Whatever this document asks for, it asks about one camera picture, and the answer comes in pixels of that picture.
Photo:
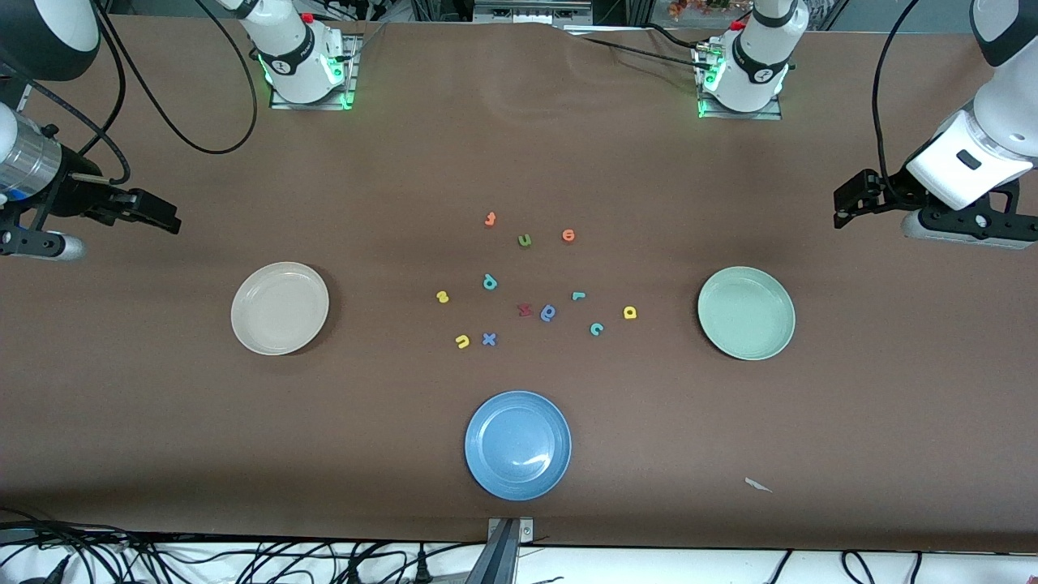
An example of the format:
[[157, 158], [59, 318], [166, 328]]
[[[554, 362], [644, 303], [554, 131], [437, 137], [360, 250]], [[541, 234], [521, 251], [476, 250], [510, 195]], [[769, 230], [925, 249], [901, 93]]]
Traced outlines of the beige plate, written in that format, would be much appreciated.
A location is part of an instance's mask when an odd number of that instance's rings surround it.
[[234, 296], [234, 336], [264, 356], [307, 346], [328, 318], [330, 297], [323, 278], [307, 265], [266, 265], [246, 278]]

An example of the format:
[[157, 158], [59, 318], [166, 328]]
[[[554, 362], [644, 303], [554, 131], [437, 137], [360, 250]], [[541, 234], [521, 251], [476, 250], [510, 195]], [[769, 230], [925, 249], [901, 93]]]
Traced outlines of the green plate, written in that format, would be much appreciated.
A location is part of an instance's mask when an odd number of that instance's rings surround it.
[[795, 333], [796, 311], [782, 282], [765, 271], [733, 266], [716, 271], [696, 296], [696, 318], [711, 343], [741, 361], [781, 354]]

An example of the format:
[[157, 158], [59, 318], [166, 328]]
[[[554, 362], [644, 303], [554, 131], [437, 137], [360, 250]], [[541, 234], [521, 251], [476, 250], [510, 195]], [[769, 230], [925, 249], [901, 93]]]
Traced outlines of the orange flowers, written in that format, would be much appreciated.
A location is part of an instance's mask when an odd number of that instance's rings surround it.
[[752, 11], [755, 0], [668, 0], [667, 13], [674, 21], [682, 19], [736, 19]]

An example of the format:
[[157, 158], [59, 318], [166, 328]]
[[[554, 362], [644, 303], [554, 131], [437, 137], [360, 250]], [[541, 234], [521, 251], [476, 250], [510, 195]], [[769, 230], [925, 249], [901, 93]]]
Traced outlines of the blue plate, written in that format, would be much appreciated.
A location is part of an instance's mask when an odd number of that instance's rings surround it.
[[504, 501], [531, 501], [564, 479], [573, 437], [559, 407], [524, 389], [488, 398], [472, 414], [464, 454], [479, 486]]

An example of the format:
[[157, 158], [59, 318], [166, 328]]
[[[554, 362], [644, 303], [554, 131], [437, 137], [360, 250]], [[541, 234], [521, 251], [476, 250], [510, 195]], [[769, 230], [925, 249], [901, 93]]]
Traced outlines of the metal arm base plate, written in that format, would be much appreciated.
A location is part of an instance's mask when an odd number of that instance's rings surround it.
[[723, 46], [711, 37], [708, 43], [696, 43], [690, 49], [693, 63], [696, 64], [696, 112], [699, 118], [744, 119], [745, 121], [781, 121], [782, 111], [778, 95], [774, 95], [760, 110], [740, 112], [723, 106], [713, 93], [717, 81], [727, 67], [723, 59]]
[[283, 59], [262, 59], [274, 110], [345, 111], [353, 107], [363, 36], [327, 29], [315, 34], [315, 49], [295, 69]]

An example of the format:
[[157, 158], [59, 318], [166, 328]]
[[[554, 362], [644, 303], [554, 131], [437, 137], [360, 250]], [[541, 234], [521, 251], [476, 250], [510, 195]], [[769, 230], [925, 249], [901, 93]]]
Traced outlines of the aluminium frame profile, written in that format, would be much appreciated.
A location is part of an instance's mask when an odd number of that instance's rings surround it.
[[472, 22], [592, 26], [592, 0], [474, 0]]

